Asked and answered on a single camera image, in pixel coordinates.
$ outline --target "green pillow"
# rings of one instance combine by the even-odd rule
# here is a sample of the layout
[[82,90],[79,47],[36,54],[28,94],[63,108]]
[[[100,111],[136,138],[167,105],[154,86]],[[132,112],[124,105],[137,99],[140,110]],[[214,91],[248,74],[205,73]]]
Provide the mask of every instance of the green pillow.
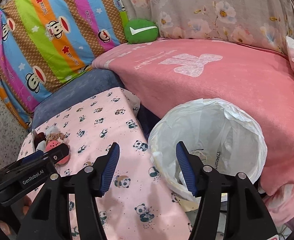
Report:
[[129,44],[139,44],[155,41],[158,37],[158,27],[151,21],[136,19],[125,26],[125,37]]

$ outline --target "plastic bag liner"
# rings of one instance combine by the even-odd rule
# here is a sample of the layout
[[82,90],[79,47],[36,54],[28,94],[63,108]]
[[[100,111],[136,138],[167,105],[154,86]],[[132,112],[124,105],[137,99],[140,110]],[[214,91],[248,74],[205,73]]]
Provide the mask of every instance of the plastic bag liner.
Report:
[[267,155],[260,125],[232,103],[219,98],[197,99],[171,109],[150,133],[152,161],[173,192],[197,203],[200,199],[179,179],[179,141],[204,165],[233,176],[244,172],[252,183],[260,177]]

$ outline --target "colorful striped fabric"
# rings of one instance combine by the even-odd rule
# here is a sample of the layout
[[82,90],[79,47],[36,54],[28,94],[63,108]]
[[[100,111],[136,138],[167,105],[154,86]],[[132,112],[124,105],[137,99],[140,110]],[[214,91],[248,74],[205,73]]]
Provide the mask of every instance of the colorful striped fabric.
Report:
[[24,126],[95,57],[125,43],[121,0],[12,0],[0,9],[0,96]]

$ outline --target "metal pivot bolt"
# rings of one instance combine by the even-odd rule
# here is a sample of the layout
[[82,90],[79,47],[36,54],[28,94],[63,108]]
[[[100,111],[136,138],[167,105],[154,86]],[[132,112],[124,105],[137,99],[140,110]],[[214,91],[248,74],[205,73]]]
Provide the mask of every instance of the metal pivot bolt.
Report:
[[238,177],[240,177],[241,179],[246,179],[246,174],[243,172],[238,173]]
[[213,168],[210,167],[210,166],[208,166],[208,165],[206,165],[206,166],[203,167],[203,170],[204,170],[205,172],[211,172],[211,171],[213,170]]
[[85,172],[86,173],[90,173],[90,172],[92,172],[93,171],[93,167],[92,166],[87,166],[87,167],[85,167]]
[[51,179],[51,180],[56,180],[57,178],[59,178],[59,175],[56,174],[56,173],[54,173],[54,174],[52,174],[52,175],[50,176],[50,179]]

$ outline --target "speckled floor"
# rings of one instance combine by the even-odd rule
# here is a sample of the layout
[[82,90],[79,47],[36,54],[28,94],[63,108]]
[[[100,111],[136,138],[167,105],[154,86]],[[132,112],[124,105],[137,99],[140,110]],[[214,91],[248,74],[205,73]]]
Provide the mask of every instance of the speckled floor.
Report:
[[0,98],[0,169],[17,160],[27,135]]

